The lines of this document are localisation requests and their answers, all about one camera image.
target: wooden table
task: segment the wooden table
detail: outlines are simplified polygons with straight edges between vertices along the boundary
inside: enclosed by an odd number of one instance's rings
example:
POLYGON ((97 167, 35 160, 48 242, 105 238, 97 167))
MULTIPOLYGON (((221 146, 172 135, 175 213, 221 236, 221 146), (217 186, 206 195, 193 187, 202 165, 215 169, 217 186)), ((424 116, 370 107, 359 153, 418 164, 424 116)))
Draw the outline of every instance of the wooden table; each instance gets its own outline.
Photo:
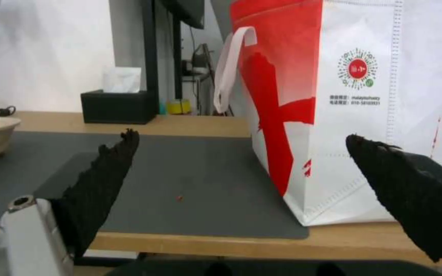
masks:
MULTIPOLYGON (((84 124, 80 113, 18 112, 14 116, 22 120, 17 131, 120 133, 132 128, 145 135, 249 137, 246 121, 234 117, 158 116, 140 126, 84 124)), ((433 265, 393 222, 311 227, 305 240, 100 232, 91 249, 247 258, 404 260, 433 265)))

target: black table surface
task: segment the black table surface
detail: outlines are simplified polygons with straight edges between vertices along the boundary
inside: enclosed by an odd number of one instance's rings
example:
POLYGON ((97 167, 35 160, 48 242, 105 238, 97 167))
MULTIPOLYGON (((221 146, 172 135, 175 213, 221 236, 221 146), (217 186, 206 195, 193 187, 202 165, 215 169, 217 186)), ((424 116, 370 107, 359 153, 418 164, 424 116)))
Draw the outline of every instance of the black table surface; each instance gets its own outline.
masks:
MULTIPOLYGON (((0 216, 23 194, 51 198, 74 185, 99 145, 118 135, 16 132, 0 156, 0 216)), ((141 136, 102 231, 303 239, 302 227, 248 138, 141 136)))

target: shopping bag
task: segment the shopping bag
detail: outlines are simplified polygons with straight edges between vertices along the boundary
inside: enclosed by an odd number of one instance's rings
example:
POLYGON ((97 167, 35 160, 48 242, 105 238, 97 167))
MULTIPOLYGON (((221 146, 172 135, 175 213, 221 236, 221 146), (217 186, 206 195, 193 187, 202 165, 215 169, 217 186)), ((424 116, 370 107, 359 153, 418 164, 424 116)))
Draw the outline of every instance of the shopping bag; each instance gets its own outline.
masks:
POLYGON ((238 0, 214 90, 237 68, 253 150, 303 225, 392 220, 345 138, 442 165, 442 1, 238 0))

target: black pole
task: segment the black pole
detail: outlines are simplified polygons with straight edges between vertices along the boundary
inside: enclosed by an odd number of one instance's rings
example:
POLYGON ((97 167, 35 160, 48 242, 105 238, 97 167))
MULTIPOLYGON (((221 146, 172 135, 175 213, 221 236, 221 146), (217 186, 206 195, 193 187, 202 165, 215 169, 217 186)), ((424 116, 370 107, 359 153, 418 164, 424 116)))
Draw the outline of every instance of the black pole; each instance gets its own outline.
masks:
POLYGON ((175 72, 175 99, 182 99, 182 33, 180 20, 173 16, 173 60, 175 72))
POLYGON ((144 55, 146 61, 146 87, 155 101, 155 111, 158 114, 160 96, 158 90, 158 54, 156 49, 156 22, 154 0, 142 0, 142 28, 144 34, 144 55))

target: yellow tape roll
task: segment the yellow tape roll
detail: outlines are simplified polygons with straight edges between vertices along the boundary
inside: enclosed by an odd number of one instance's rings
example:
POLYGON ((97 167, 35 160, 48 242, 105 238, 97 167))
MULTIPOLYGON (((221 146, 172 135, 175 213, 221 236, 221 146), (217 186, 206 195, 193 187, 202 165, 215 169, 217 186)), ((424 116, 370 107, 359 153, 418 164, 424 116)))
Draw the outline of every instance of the yellow tape roll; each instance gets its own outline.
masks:
POLYGON ((187 99, 168 101, 167 111, 172 115, 189 114, 191 112, 190 101, 187 99))

